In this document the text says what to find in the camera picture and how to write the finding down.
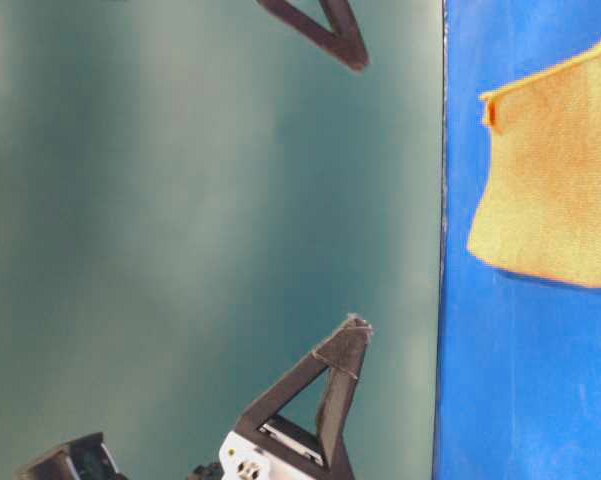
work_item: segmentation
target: teal wall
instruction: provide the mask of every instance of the teal wall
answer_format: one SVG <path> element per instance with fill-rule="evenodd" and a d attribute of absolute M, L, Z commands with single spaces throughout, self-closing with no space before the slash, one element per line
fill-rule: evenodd
<path fill-rule="evenodd" d="M 353 1 L 354 75 L 255 1 L 0 0 L 0 478 L 104 430 L 182 479 L 349 311 L 358 477 L 429 477 L 436 3 Z"/>

